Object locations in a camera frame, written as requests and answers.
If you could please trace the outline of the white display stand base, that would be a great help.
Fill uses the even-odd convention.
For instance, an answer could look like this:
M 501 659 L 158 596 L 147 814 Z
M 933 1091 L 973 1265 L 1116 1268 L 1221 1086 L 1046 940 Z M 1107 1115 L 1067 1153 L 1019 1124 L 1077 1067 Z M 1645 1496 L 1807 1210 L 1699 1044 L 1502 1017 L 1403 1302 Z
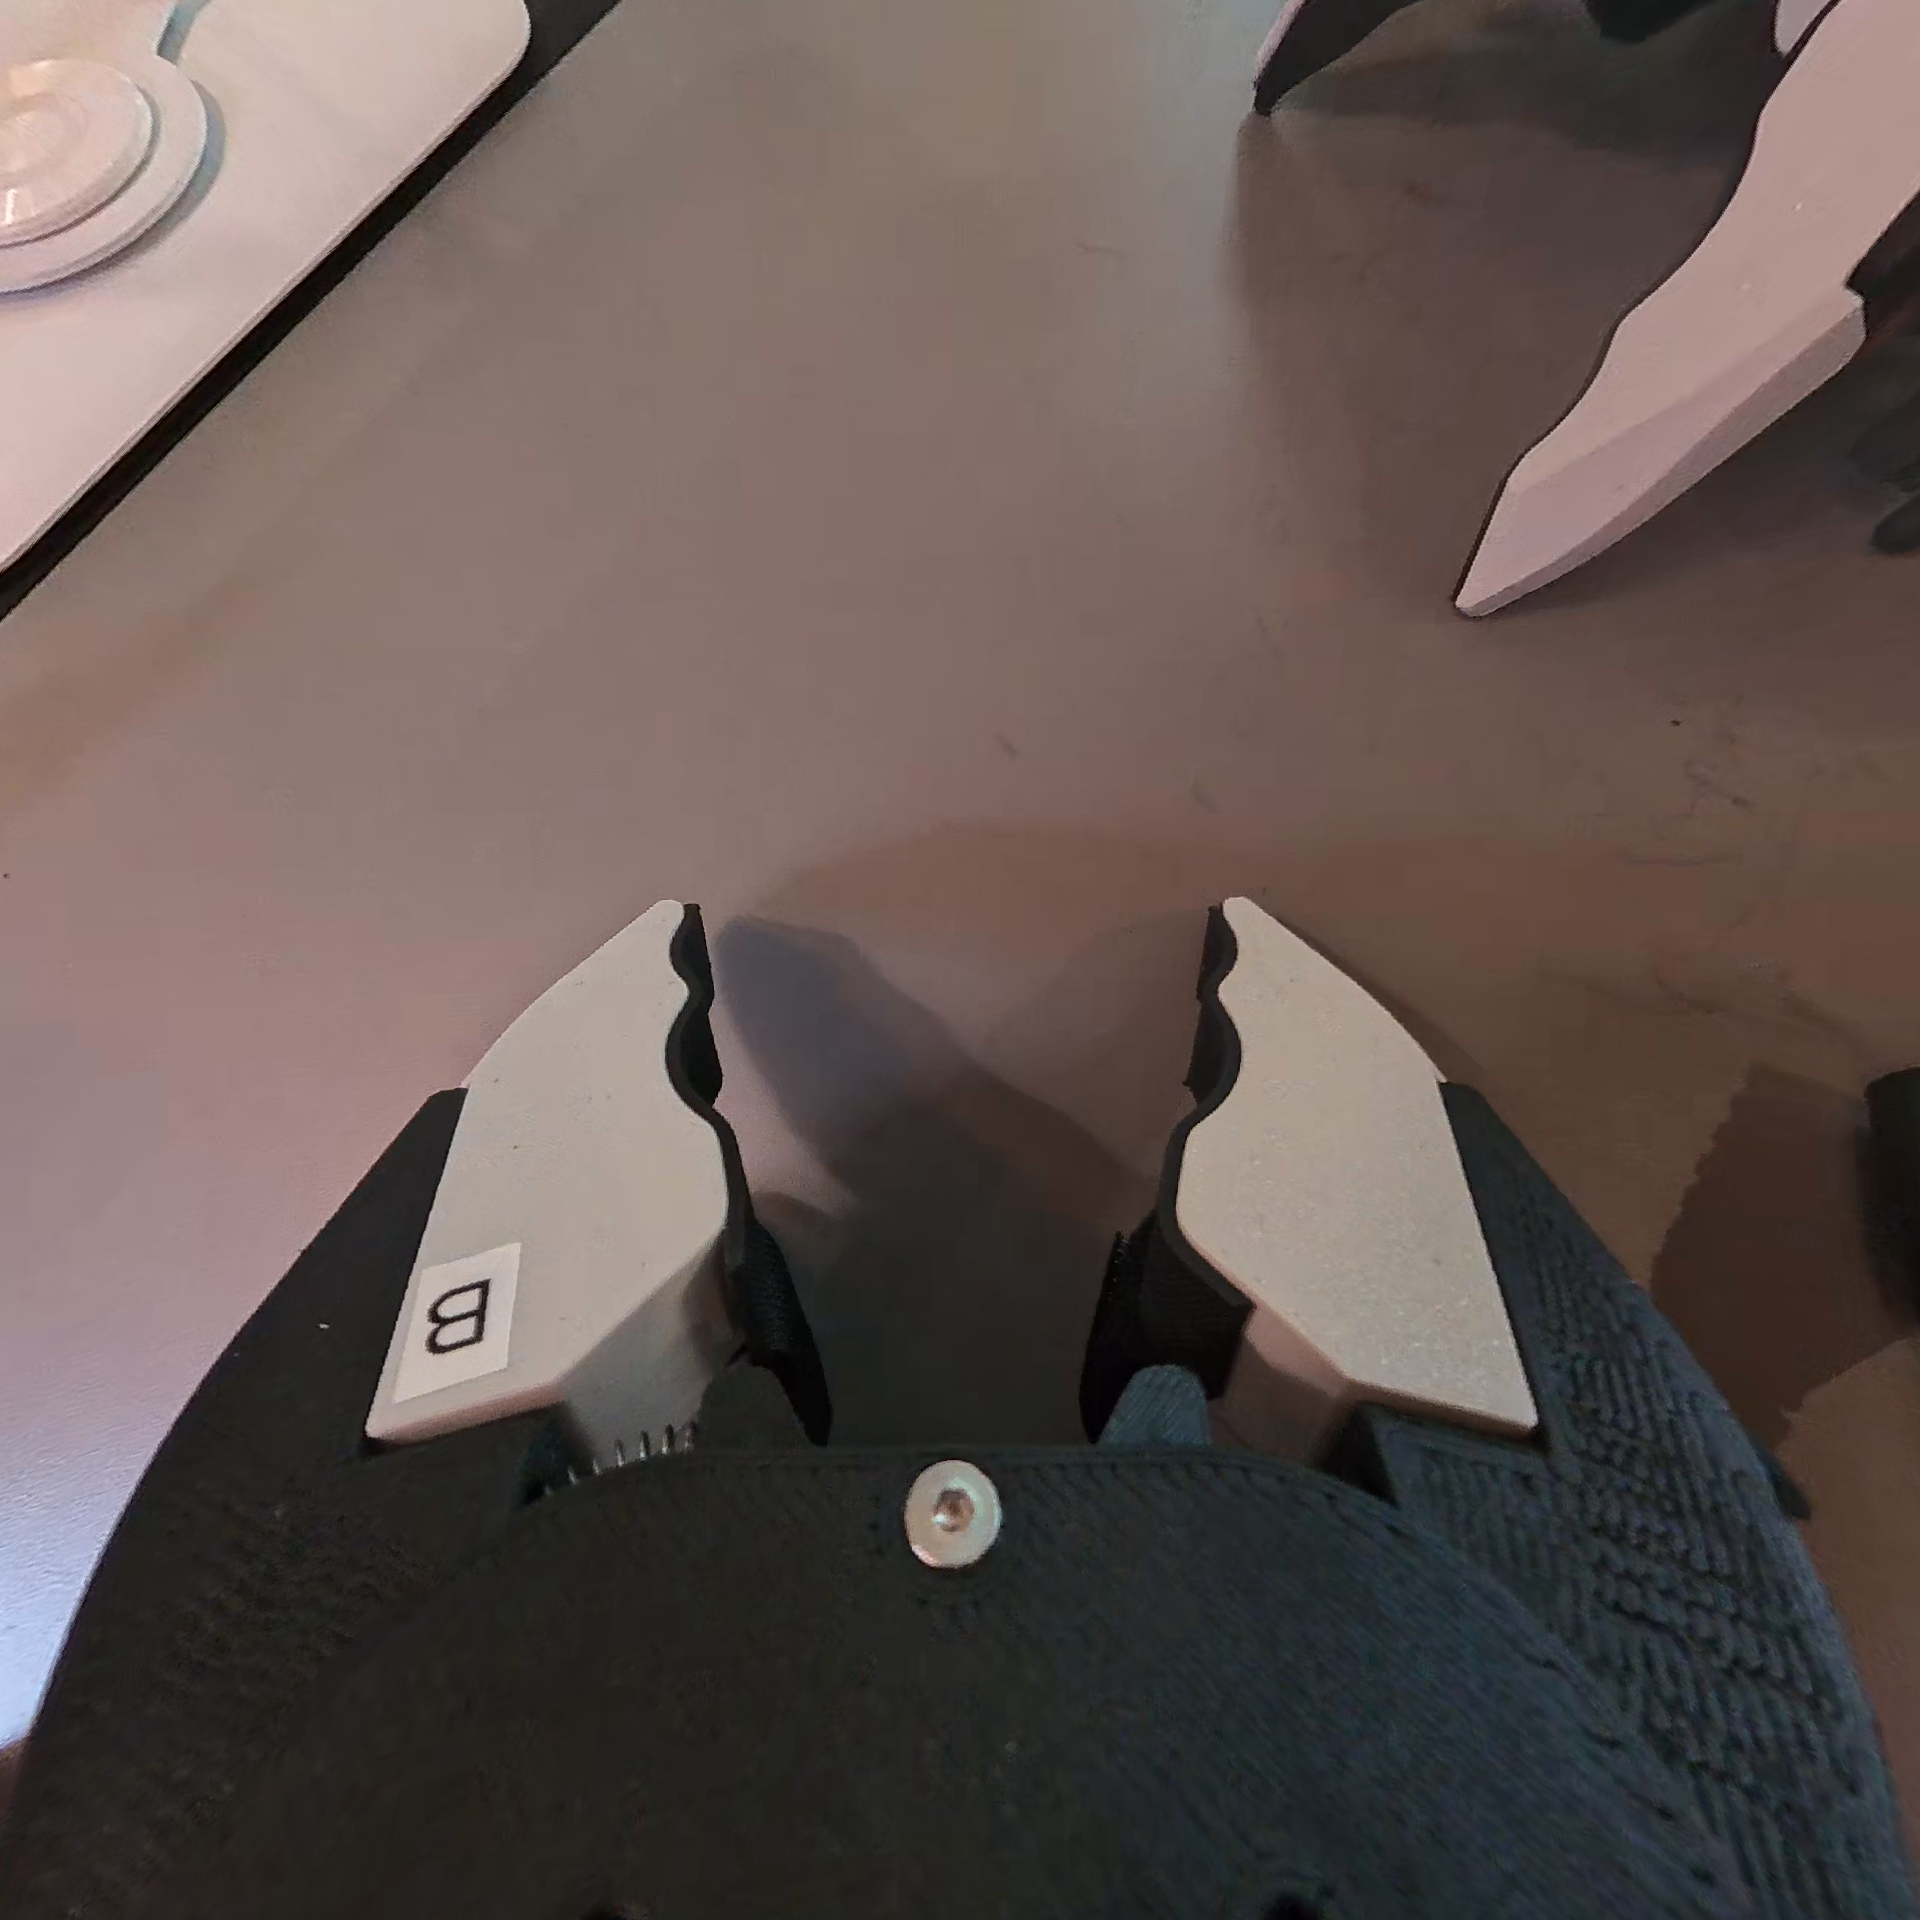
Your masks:
M 533 44 L 518 2 L 4 5 L 4 571 Z

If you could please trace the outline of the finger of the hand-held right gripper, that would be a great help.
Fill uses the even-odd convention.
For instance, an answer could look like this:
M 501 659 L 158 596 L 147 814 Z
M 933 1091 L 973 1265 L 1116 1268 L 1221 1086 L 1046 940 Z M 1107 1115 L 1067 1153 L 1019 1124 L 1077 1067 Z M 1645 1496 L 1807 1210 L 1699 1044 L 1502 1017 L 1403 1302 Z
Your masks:
M 1360 48 L 1381 28 L 1429 2 L 1280 2 L 1260 46 L 1253 113 L 1271 117 L 1300 84 Z
M 1488 617 L 1636 532 L 1821 389 L 1867 337 L 1893 226 L 1893 5 L 1777 5 L 1789 62 L 1734 192 L 1505 476 L 1455 590 Z

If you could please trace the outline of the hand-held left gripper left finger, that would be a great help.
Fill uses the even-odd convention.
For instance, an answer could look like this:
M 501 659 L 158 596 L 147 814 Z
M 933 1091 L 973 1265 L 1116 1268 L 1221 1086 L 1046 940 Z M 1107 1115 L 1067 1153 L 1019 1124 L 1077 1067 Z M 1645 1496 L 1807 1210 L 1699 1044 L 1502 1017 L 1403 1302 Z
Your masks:
M 749 1195 L 718 1114 L 695 902 L 659 901 L 464 1081 L 366 1436 L 551 1413 L 587 1453 L 691 1450 L 748 1344 Z

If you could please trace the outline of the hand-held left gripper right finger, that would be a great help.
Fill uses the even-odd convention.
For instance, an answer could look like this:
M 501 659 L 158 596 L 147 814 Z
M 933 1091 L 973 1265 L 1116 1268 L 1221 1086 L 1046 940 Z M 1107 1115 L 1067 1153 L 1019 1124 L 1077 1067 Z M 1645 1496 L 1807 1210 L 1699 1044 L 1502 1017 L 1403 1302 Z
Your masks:
M 1455 1145 L 1445 1076 L 1373 995 L 1232 897 L 1208 910 L 1191 1114 L 1160 1235 L 1222 1298 L 1237 1437 L 1332 1437 L 1381 1406 L 1499 1437 L 1537 1408 Z

